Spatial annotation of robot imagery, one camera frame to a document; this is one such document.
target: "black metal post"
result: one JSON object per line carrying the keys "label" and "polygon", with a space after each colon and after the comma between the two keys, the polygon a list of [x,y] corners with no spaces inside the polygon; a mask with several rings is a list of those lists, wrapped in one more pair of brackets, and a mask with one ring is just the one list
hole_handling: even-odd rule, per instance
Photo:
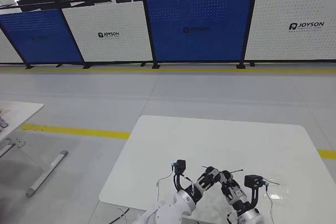
{"label": "black metal post", "polygon": [[18,50],[18,48],[16,47],[15,43],[12,41],[12,39],[10,38],[9,34],[6,32],[5,28],[3,27],[3,25],[0,22],[0,29],[1,31],[4,33],[5,37],[7,38],[7,40],[10,42],[10,44],[12,45],[12,47],[15,49],[16,53],[18,54],[18,56],[21,58],[22,62],[25,64],[26,69],[32,69],[34,66],[31,66],[30,64],[28,64],[28,62],[24,59],[24,57],[22,56],[22,54],[20,53],[20,51]]}
{"label": "black metal post", "polygon": [[249,13],[248,13],[248,20],[247,20],[246,28],[245,28],[244,43],[242,46],[240,63],[236,66],[237,69],[245,69],[244,60],[245,60],[246,47],[248,46],[249,32],[250,32],[251,21],[253,19],[254,6],[255,6],[255,0],[251,0],[250,7],[249,7]]}
{"label": "black metal post", "polygon": [[152,52],[152,59],[153,59],[152,69],[159,69],[160,65],[157,63],[157,59],[156,59],[155,44],[153,42],[153,35],[152,35],[152,29],[151,29],[150,15],[148,13],[147,0],[143,0],[143,7],[144,7],[144,14],[146,15],[148,36],[150,37],[151,52]]}
{"label": "black metal post", "polygon": [[68,30],[68,32],[69,32],[69,34],[70,34],[70,36],[71,36],[71,39],[72,39],[72,41],[73,41],[73,43],[74,43],[74,46],[76,47],[76,50],[77,50],[77,52],[78,52],[79,55],[80,55],[81,62],[82,62],[82,64],[83,64],[83,69],[89,69],[89,68],[91,67],[91,65],[90,65],[89,63],[85,62],[85,60],[84,60],[84,58],[83,58],[83,56],[82,56],[82,54],[81,54],[81,51],[80,51],[80,49],[78,48],[78,45],[77,45],[77,43],[76,43],[76,40],[74,39],[74,36],[73,36],[73,34],[72,34],[72,31],[71,31],[71,29],[69,28],[69,25],[68,25],[68,22],[67,22],[67,20],[66,20],[66,17],[65,17],[65,15],[63,14],[62,7],[61,7],[61,2],[58,1],[58,0],[56,0],[56,3],[57,3],[57,9],[58,9],[58,10],[60,11],[60,13],[61,13],[62,19],[63,19],[63,21],[64,21],[64,23],[65,23],[65,25],[66,25],[66,27],[67,27],[67,30]]}

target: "white tabletop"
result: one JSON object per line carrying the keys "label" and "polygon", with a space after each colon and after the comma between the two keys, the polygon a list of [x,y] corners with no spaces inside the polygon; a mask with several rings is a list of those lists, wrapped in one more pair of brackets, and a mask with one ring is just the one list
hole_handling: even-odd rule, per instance
{"label": "white tabletop", "polygon": [[[238,170],[235,180],[257,174],[281,183],[270,185],[276,224],[336,223],[336,185],[305,129],[299,125],[232,122],[142,116],[125,144],[100,201],[147,210],[157,202],[156,182],[170,173],[170,164],[186,160],[185,175],[196,180],[202,166]],[[185,180],[183,187],[188,186]],[[226,223],[231,207],[220,184],[205,192],[190,218]],[[172,202],[172,176],[161,181],[160,200]],[[257,208],[271,223],[270,201],[260,188]]]}
{"label": "white tabletop", "polygon": [[36,114],[44,105],[31,102],[14,102],[0,100],[0,116],[9,124],[0,133],[2,142],[12,131]]}

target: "white cable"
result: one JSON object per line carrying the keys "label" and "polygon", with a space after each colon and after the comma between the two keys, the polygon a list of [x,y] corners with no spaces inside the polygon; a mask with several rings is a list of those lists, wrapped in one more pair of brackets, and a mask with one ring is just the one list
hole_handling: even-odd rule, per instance
{"label": "white cable", "polygon": [[123,212],[123,210],[120,209],[120,208],[117,208],[117,210],[120,210],[120,211],[122,212],[122,214],[123,214],[123,216],[124,216],[125,224],[128,224],[128,222],[127,222],[127,218],[126,218],[125,213]]}
{"label": "white cable", "polygon": [[157,201],[159,201],[159,181],[164,180],[164,179],[166,179],[166,178],[169,178],[169,177],[172,175],[172,173],[173,173],[173,170],[172,170],[172,172],[170,173],[169,176],[166,176],[165,178],[160,178],[160,179],[158,180],[158,182],[157,182],[157,184],[156,184],[156,186],[158,187]]}
{"label": "white cable", "polygon": [[192,184],[192,195],[194,195],[194,183],[187,176],[184,176],[183,174],[182,174],[182,177],[184,177],[184,179],[186,179]]}
{"label": "white cable", "polygon": [[270,207],[271,221],[273,221],[273,224],[275,224],[275,223],[274,223],[274,218],[273,218],[273,201],[271,200],[271,198],[270,198],[270,196],[269,196],[269,194],[268,194],[268,188],[267,188],[267,187],[266,187],[266,191],[267,191],[267,196],[268,196],[268,198],[269,198],[269,200],[270,200],[270,202],[271,202],[271,207]]}

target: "cable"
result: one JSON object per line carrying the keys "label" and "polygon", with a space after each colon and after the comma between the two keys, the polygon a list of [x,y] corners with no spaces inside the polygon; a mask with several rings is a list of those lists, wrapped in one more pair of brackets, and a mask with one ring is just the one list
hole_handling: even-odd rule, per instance
{"label": "cable", "polygon": [[233,172],[240,172],[240,171],[243,171],[243,169],[241,169],[241,170],[235,170]]}
{"label": "cable", "polygon": [[169,178],[169,177],[172,175],[172,173],[173,173],[173,169],[172,169],[172,172],[170,173],[169,176],[166,176],[165,178],[160,178],[160,179],[158,180],[158,182],[157,182],[157,184],[156,184],[156,186],[158,187],[158,197],[157,197],[157,201],[159,201],[159,181]]}
{"label": "cable", "polygon": [[270,196],[269,196],[269,194],[268,194],[268,186],[266,186],[266,192],[267,192],[267,196],[268,196],[268,198],[269,198],[269,200],[270,200],[270,202],[271,202],[271,207],[270,207],[271,221],[273,221],[273,224],[275,224],[275,223],[274,223],[274,218],[273,218],[273,201],[271,200],[271,198],[270,198]]}
{"label": "cable", "polygon": [[123,210],[121,208],[117,208],[117,210],[120,210],[122,212],[122,215],[124,216],[125,224],[128,224],[127,223],[127,218],[126,218],[125,213],[123,212]]}
{"label": "cable", "polygon": [[176,177],[176,174],[173,176],[173,182],[174,182],[175,189],[178,191],[178,187],[177,187],[177,183],[175,181],[175,177]]}
{"label": "cable", "polygon": [[188,181],[190,181],[190,183],[192,184],[192,195],[194,195],[194,183],[192,182],[192,180],[189,179],[189,177],[185,176],[182,174],[182,177],[184,177],[185,179],[187,179]]}
{"label": "cable", "polygon": [[272,182],[272,181],[270,181],[270,180],[267,180],[267,179],[265,179],[265,178],[263,178],[263,179],[264,179],[264,180],[266,180],[267,182],[270,182],[270,183],[273,183],[273,184],[280,185],[279,183]]}
{"label": "cable", "polygon": [[121,214],[121,216],[120,217],[118,217],[118,218],[116,218],[115,220],[113,220],[112,222],[110,222],[110,223],[108,223],[108,224],[112,224],[112,223],[114,223],[115,221],[117,221],[117,220],[119,220],[121,217],[125,217],[125,214],[127,213],[129,211],[129,208],[125,211],[125,212],[123,212],[123,214]]}

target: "joyson logo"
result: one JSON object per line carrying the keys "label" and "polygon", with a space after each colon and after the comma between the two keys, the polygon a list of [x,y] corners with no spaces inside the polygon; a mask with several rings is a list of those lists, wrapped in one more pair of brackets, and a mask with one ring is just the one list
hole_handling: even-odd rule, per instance
{"label": "joyson logo", "polygon": [[289,30],[319,30],[325,25],[325,22],[302,22],[299,25],[296,22],[290,24]]}
{"label": "joyson logo", "polygon": [[183,34],[188,34],[191,32],[206,32],[209,31],[208,27],[185,27],[183,28]]}
{"label": "joyson logo", "polygon": [[100,38],[118,38],[119,32],[99,32]]}

